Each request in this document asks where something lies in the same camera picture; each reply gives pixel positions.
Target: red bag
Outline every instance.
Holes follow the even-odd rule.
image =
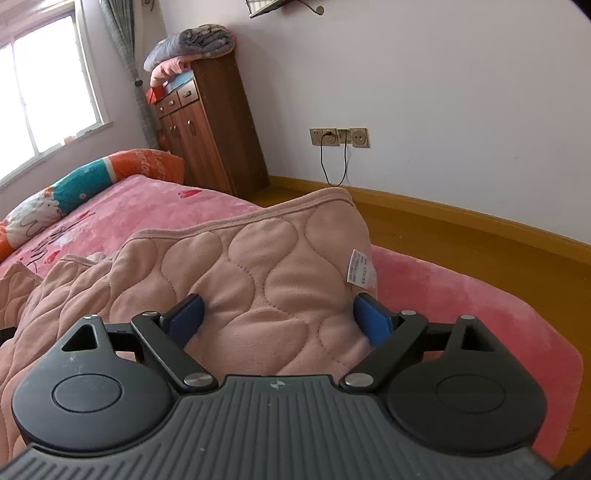
[[[149,105],[152,105],[159,100],[162,100],[166,96],[166,91],[164,90],[164,86],[161,85],[159,87],[149,88],[146,91],[146,100],[148,101]]]

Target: wooden floor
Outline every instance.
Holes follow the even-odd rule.
[[[274,205],[302,195],[270,187],[251,199]],[[525,300],[591,361],[591,267],[470,228],[357,204],[374,245],[483,280]],[[569,433],[555,464],[591,447],[591,374],[585,372]]]

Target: window frame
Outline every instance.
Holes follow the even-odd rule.
[[[17,168],[15,168],[14,170],[7,173],[5,176],[0,177],[0,189],[2,187],[6,186],[7,184],[13,182],[14,180],[20,178],[27,171],[32,169],[34,166],[36,166],[41,161],[49,158],[55,152],[60,151],[62,148],[67,148],[71,143],[77,142],[78,140],[80,140],[86,136],[90,136],[90,135],[94,134],[95,132],[103,130],[104,128],[107,128],[112,125],[112,122],[110,122],[106,116],[104,103],[102,102],[102,97],[100,95],[100,92],[98,91],[98,88],[96,86],[94,86],[92,83],[92,78],[93,77],[96,78],[96,76],[92,75],[92,73],[94,73],[94,69],[92,67],[90,53],[87,52],[88,43],[84,41],[86,39],[86,37],[84,37],[84,35],[86,35],[86,24],[84,23],[84,16],[83,16],[82,11],[79,11],[79,8],[78,8],[79,6],[80,7],[82,6],[81,2],[79,3],[78,1],[76,1],[75,3],[70,3],[65,8],[61,8],[59,13],[56,13],[51,16],[47,16],[46,18],[44,18],[43,20],[41,20],[39,22],[35,22],[30,25],[27,25],[26,28],[20,29],[18,34],[13,34],[13,35],[10,35],[8,38],[4,38],[5,41],[2,44],[0,44],[0,48],[11,46],[11,49],[12,49],[11,50],[12,70],[16,76],[16,79],[17,79],[18,97],[19,97],[19,100],[21,103],[22,110],[24,112],[25,124],[27,126],[29,140],[31,141],[31,145],[33,146],[33,150],[34,150],[33,157],[31,157],[27,161],[23,162]],[[24,102],[24,97],[22,95],[20,82],[18,81],[14,43],[19,38],[24,37],[25,35],[32,33],[35,30],[38,30],[39,28],[43,28],[46,25],[49,25],[53,22],[56,22],[58,20],[62,20],[63,18],[67,18],[67,17],[71,18],[71,21],[74,26],[74,32],[75,32],[75,37],[76,37],[76,47],[78,50],[78,55],[80,57],[80,62],[82,64],[82,75],[84,77],[84,80],[86,83],[86,89],[88,91],[88,94],[90,97],[90,102],[92,104],[92,108],[95,113],[96,122],[92,125],[89,125],[84,130],[77,132],[77,135],[74,137],[74,139],[71,142],[68,142],[67,144],[64,144],[64,145],[63,144],[56,144],[56,145],[50,147],[48,150],[45,150],[42,153],[40,153],[37,148],[37,143],[35,142],[35,138],[33,136],[33,131],[31,129],[31,125],[29,123],[29,117],[27,114],[26,104]]]

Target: window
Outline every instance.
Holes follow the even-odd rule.
[[[0,179],[100,122],[74,15],[0,48]]]

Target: wall outlet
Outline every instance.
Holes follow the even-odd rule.
[[[339,133],[336,128],[323,128],[322,129],[322,145],[324,147],[338,147],[339,146]]]
[[[369,135],[367,128],[351,129],[351,144],[356,148],[369,148]]]
[[[345,145],[351,143],[351,130],[347,128],[339,128],[339,145]]]
[[[320,142],[322,141],[322,129],[310,128],[310,138],[312,139],[312,145],[319,147]]]

